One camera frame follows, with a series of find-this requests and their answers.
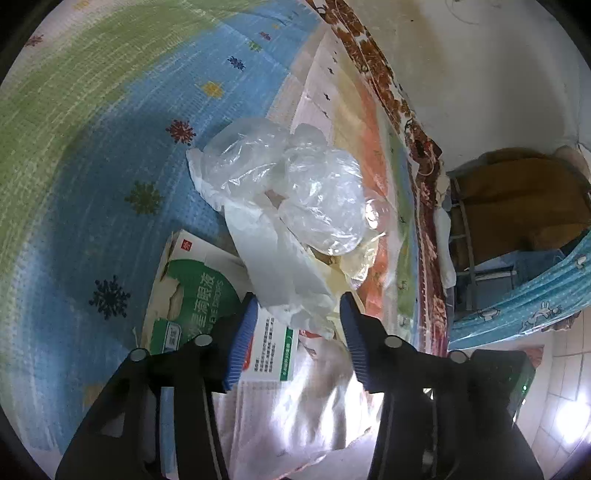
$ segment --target white plastic bag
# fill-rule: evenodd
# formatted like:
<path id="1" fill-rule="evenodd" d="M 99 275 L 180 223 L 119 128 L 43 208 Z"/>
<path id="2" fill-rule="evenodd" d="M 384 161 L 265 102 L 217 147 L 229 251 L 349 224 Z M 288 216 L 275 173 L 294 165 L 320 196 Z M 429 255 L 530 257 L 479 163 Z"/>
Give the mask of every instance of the white plastic bag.
<path id="1" fill-rule="evenodd" d="M 264 118 L 235 121 L 187 161 L 196 189 L 224 213 L 261 305 L 294 329 L 331 337 L 337 299 L 302 244 L 340 255 L 360 243 L 367 221 L 357 161 L 329 149 L 311 125 L 290 135 Z"/>

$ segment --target crumpled plastic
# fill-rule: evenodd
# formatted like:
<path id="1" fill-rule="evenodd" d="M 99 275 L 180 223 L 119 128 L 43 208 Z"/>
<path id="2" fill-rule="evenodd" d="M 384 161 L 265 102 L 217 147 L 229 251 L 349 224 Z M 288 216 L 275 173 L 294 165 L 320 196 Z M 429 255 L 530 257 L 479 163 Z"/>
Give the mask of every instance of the crumpled plastic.
<path id="1" fill-rule="evenodd" d="M 337 299 L 302 244 L 339 255 L 362 240 L 357 161 L 311 125 L 290 135 L 264 118 L 236 120 L 187 161 L 197 191 L 224 214 L 260 304 L 291 328 L 331 338 Z"/>

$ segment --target blue cloth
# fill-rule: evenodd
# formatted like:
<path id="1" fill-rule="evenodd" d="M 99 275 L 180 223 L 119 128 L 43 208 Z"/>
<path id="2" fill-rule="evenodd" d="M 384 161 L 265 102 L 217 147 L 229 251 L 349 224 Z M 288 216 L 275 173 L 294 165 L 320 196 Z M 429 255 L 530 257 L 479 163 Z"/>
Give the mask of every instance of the blue cloth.
<path id="1" fill-rule="evenodd" d="M 568 257 L 452 326 L 449 349 L 527 335 L 591 305 L 591 233 Z"/>

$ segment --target colorful sheet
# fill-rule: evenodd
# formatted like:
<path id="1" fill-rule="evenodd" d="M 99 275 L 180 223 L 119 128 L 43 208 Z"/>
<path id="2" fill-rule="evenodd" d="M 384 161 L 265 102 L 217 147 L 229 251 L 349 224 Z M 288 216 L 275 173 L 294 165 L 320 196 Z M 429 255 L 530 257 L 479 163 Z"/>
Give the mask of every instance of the colorful sheet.
<path id="1" fill-rule="evenodd" d="M 64 0 L 23 48 L 0 87 L 0 403 L 38 461 L 65 450 L 136 346 L 169 234 L 232 250 L 185 150 L 236 118 L 311 123 L 360 161 L 398 212 L 367 311 L 445 352 L 438 148 L 346 4 L 318 9 L 334 33 L 315 8 Z"/>

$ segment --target tiled wall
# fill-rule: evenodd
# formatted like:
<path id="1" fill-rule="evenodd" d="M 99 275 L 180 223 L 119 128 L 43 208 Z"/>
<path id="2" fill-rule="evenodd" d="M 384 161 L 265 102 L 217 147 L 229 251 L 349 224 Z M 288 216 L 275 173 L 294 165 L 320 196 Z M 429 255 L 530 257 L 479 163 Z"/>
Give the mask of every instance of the tiled wall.
<path id="1" fill-rule="evenodd" d="M 555 332 L 550 383 L 532 450 L 551 478 L 579 442 L 587 441 L 591 413 L 591 309 L 570 330 Z"/>

